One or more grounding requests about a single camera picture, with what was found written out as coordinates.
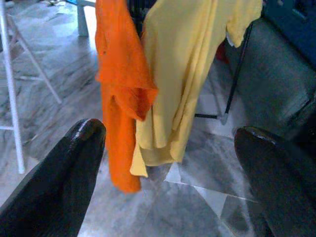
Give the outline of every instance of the yellow shirt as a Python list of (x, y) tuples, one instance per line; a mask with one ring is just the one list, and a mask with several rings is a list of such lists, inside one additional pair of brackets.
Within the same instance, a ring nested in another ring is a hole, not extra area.
[(131, 173), (181, 162), (196, 104), (226, 31), (240, 46), (262, 0), (158, 0), (145, 19), (144, 51), (159, 89), (146, 120), (136, 122)]

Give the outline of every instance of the hanging clothes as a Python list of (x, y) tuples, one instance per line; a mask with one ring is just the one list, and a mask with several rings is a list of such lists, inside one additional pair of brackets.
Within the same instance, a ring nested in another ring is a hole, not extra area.
[(129, 172), (135, 148), (135, 119), (144, 120), (157, 94), (141, 42), (125, 0), (96, 1), (95, 36), (103, 123), (112, 182), (120, 190), (140, 190)]
[(158, 0), (145, 19), (145, 55), (159, 93), (136, 123), (131, 173), (145, 165), (181, 162), (196, 104), (216, 50), (228, 32), (240, 46), (260, 17), (262, 0)]

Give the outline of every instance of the orange shirt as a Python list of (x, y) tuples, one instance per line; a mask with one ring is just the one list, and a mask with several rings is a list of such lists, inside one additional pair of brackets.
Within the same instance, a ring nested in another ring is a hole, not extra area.
[(130, 174), (135, 119), (144, 120), (157, 94), (141, 42), (125, 0), (96, 1), (95, 36), (99, 61), (103, 123), (112, 182), (120, 190), (140, 190)]

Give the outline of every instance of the marble floor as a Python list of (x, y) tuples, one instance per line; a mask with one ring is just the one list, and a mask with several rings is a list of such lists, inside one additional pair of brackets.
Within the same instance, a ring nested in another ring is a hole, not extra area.
[[(22, 53), (14, 60), (17, 102), (27, 171), (42, 160), (82, 118), (102, 118), (94, 45), (94, 9), (87, 7), (89, 38), (78, 37), (74, 5), (47, 7), (32, 0), (11, 10), (17, 26), (63, 99), (58, 105), (47, 87), (21, 76), (36, 70)], [(4, 77), (3, 65), (0, 76)], [(197, 111), (223, 114), (231, 73), (213, 63)], [(6, 87), (0, 87), (0, 123), (10, 123)], [(264, 237), (266, 223), (234, 151), (233, 129), (248, 119), (238, 94), (225, 125), (195, 118), (183, 163), (149, 167), (142, 191), (125, 195), (109, 178), (107, 153), (82, 224), (80, 237)], [(17, 174), (14, 141), (0, 134), (0, 205), (24, 175)]]

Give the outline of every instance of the fabric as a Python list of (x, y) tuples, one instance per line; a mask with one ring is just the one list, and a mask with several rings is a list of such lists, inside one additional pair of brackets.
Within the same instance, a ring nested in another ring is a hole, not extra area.
[(136, 124), (131, 173), (181, 162), (196, 104), (216, 50), (228, 32), (240, 46), (262, 0), (158, 0), (145, 19), (145, 55), (159, 94)]
[(120, 190), (140, 190), (130, 174), (135, 119), (144, 120), (157, 93), (125, 0), (96, 1), (95, 36), (99, 60), (103, 123), (112, 182)]

